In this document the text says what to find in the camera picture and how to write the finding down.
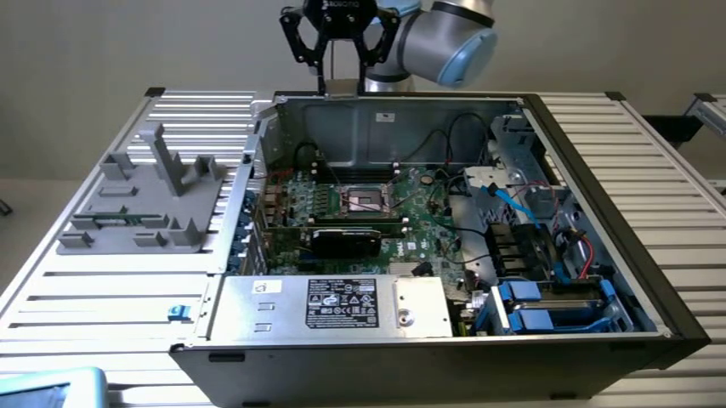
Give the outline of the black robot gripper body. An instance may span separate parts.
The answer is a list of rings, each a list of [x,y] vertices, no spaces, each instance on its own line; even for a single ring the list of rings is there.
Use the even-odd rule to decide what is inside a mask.
[[[361,36],[378,14],[374,0],[306,0],[303,15],[327,39]]]

